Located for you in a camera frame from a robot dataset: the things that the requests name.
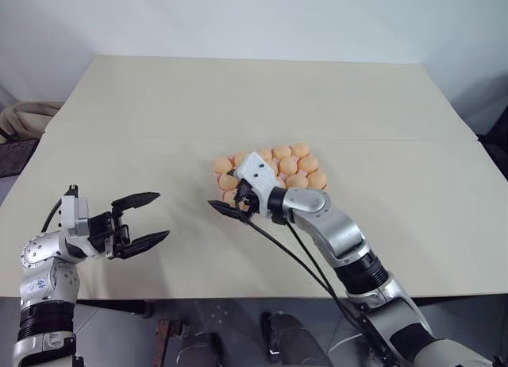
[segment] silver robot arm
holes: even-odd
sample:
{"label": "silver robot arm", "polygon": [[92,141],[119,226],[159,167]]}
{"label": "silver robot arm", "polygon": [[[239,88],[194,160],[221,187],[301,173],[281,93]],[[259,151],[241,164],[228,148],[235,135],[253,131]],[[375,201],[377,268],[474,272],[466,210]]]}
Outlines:
{"label": "silver robot arm", "polygon": [[[493,365],[454,341],[433,336],[424,315],[383,267],[358,225],[333,205],[324,191],[280,188],[274,172],[257,153],[249,154],[234,175],[240,181],[236,201],[246,198],[250,203],[247,214],[259,212],[280,224],[293,222],[313,238],[346,287],[346,317],[385,365]],[[210,204],[222,214],[235,217],[220,203]]]}
{"label": "silver robot arm", "polygon": [[129,258],[164,240],[169,231],[131,242],[129,229],[121,222],[123,210],[141,207],[158,196],[131,195],[113,202],[111,212],[89,218],[87,199],[78,197],[76,186],[69,188],[56,205],[57,209],[61,204],[61,229],[46,233],[44,225],[43,232],[21,251],[24,277],[13,367],[84,366],[83,359],[75,356],[72,322],[79,291],[76,265],[88,257]]}

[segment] pile of orange balls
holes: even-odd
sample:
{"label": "pile of orange balls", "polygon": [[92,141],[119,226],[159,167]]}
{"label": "pile of orange balls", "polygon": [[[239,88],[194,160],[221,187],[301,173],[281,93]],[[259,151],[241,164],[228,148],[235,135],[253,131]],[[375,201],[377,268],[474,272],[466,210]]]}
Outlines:
{"label": "pile of orange balls", "polygon": [[[317,188],[326,187],[326,174],[319,168],[318,159],[310,153],[306,143],[292,146],[279,146],[274,149],[257,151],[273,169],[281,187]],[[222,192],[222,200],[234,207],[238,181],[228,172],[238,167],[248,155],[246,151],[234,156],[220,156],[214,161],[217,183]]]}

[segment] orange ball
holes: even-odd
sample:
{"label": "orange ball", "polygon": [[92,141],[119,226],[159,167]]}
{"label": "orange ball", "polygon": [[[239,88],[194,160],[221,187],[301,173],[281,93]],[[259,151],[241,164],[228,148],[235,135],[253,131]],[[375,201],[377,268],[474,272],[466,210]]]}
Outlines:
{"label": "orange ball", "polygon": [[273,159],[268,159],[265,162],[268,163],[268,165],[271,167],[271,169],[275,173],[275,176],[277,176],[279,174],[279,167],[277,166],[277,162],[275,162]]}
{"label": "orange ball", "polygon": [[298,158],[303,158],[310,154],[310,147],[307,143],[295,143],[291,146],[291,152]]}
{"label": "orange ball", "polygon": [[326,174],[321,170],[307,175],[307,179],[309,180],[309,188],[322,189],[326,185]]}
{"label": "orange ball", "polygon": [[218,156],[214,161],[214,170],[217,174],[223,174],[232,168],[233,164],[226,156]]}
{"label": "orange ball", "polygon": [[273,155],[271,154],[271,151],[270,150],[260,150],[257,152],[262,158],[263,160],[269,160],[271,158],[273,158]]}
{"label": "orange ball", "polygon": [[307,178],[300,174],[294,174],[291,176],[288,176],[286,178],[286,187],[295,187],[295,188],[307,188],[309,185],[309,181]]}
{"label": "orange ball", "polygon": [[280,160],[279,171],[286,175],[293,175],[297,172],[296,160],[287,156]]}
{"label": "orange ball", "polygon": [[235,157],[233,158],[233,161],[235,162],[235,166],[239,166],[247,155],[248,155],[248,153],[246,151],[240,151],[239,153],[236,153]]}
{"label": "orange ball", "polygon": [[226,191],[222,196],[222,200],[228,203],[231,207],[235,207],[235,195],[237,194],[237,189]]}
{"label": "orange ball", "polygon": [[224,191],[231,191],[238,185],[238,180],[234,176],[221,174],[219,176],[219,187]]}
{"label": "orange ball", "polygon": [[273,156],[277,159],[283,159],[286,156],[291,156],[291,147],[279,146],[273,149]]}
{"label": "orange ball", "polygon": [[309,155],[298,161],[298,170],[314,172],[319,167],[319,161],[315,156]]}

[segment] white table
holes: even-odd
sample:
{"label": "white table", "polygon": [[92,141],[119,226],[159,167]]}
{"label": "white table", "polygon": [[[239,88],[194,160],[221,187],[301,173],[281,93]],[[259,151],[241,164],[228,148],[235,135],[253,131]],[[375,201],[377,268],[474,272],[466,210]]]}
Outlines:
{"label": "white table", "polygon": [[293,141],[310,143],[333,201],[411,295],[508,292],[508,183],[421,66],[99,57],[0,207],[0,296],[18,295],[19,249],[68,184],[91,214],[158,191],[125,221],[132,238],[171,230],[130,260],[79,265],[81,298],[325,296],[206,204],[215,156]]}

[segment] floor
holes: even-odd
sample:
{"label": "floor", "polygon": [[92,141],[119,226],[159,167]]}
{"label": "floor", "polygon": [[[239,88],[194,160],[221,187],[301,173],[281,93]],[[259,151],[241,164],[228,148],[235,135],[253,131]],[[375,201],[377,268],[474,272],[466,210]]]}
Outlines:
{"label": "floor", "polygon": [[[434,334],[451,338],[485,357],[508,352],[507,296],[480,296],[421,307]],[[87,367],[150,365],[159,319],[181,319],[192,334],[220,334],[227,364],[269,365],[264,359],[258,319],[263,311],[296,316],[314,335],[336,366],[377,365],[367,358],[367,347],[331,299],[179,299],[156,301],[149,319],[107,309],[77,305],[75,332],[78,355]],[[16,341],[18,299],[0,299],[0,365],[9,365]]]}

